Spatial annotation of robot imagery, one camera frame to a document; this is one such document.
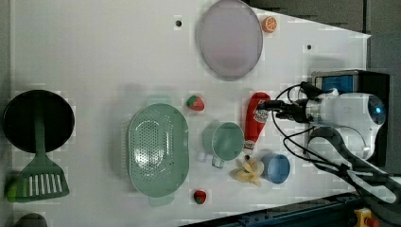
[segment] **white table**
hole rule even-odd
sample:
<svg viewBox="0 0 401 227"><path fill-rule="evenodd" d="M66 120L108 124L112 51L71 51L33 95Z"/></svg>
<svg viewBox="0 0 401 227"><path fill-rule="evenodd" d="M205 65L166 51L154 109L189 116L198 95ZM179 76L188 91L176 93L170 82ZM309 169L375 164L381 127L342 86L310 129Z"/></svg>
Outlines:
<svg viewBox="0 0 401 227"><path fill-rule="evenodd" d="M353 190L287 153L271 122L255 157L270 151L288 156L291 174L281 185L263 180L257 188L235 181L229 172L238 161L223 169L212 167L201 133L212 120L243 126L254 92L275 97L315 70L365 69L369 36L255 9L260 20L273 15L279 27L264 34L262 57L249 75L222 81L204 64L195 44L196 22L213 3L11 0L12 97L38 88L59 92L76 114L71 139L49 154L67 174L70 195L16 203L15 218L36 212L49 226L177 226ZM178 19L181 28L175 27ZM161 207L150 207L148 198L135 191L125 166L128 123L154 94L173 98L190 136L188 176L174 202ZM191 94L204 98L203 113L190 113L184 106ZM287 121L279 124L287 133L304 128ZM17 148L12 152L15 169L32 158ZM208 193L204 205L191 199L198 188Z"/></svg>

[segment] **red ketchup bottle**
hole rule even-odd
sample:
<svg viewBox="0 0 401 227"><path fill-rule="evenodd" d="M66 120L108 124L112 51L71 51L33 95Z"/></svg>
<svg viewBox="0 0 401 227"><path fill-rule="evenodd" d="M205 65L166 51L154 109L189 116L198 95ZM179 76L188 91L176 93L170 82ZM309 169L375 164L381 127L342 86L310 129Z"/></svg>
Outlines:
<svg viewBox="0 0 401 227"><path fill-rule="evenodd" d="M264 110L256 110L257 105L263 101L270 100L270 96L266 93L255 93L251 97L248 105L247 119L245 122L245 144L244 152L246 154L252 154L254 144L259 138L260 132L265 127L266 121L268 120L269 112Z"/></svg>

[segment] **strawberry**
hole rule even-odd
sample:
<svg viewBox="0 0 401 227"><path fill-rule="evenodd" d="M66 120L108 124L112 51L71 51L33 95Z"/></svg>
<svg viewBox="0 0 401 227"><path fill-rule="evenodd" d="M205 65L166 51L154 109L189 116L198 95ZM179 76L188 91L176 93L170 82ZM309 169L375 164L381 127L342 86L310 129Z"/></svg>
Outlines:
<svg viewBox="0 0 401 227"><path fill-rule="evenodd" d="M186 105L193 111L203 111L204 103L199 96L191 96L186 101Z"/></svg>
<svg viewBox="0 0 401 227"><path fill-rule="evenodd" d="M194 200L197 204L204 204L206 201L206 193L204 191L197 190L194 193Z"/></svg>

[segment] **green spatula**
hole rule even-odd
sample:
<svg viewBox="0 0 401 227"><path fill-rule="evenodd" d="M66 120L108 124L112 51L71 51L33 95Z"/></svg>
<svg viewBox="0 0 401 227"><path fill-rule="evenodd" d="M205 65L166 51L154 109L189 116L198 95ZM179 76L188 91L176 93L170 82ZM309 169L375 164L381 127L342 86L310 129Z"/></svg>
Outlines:
<svg viewBox="0 0 401 227"><path fill-rule="evenodd" d="M34 159L23 169L17 180L15 201L41 201L69 194L67 181L61 167L51 161L44 147L44 110L42 103L35 105Z"/></svg>

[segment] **blue bowl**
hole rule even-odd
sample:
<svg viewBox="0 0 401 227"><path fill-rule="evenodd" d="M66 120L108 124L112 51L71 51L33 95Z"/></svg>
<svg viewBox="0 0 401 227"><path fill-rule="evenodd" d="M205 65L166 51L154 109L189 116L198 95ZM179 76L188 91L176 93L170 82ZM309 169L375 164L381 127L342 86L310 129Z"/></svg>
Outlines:
<svg viewBox="0 0 401 227"><path fill-rule="evenodd" d="M262 158L265 165L262 177L272 183L283 183L289 175L289 160L282 154L270 153Z"/></svg>

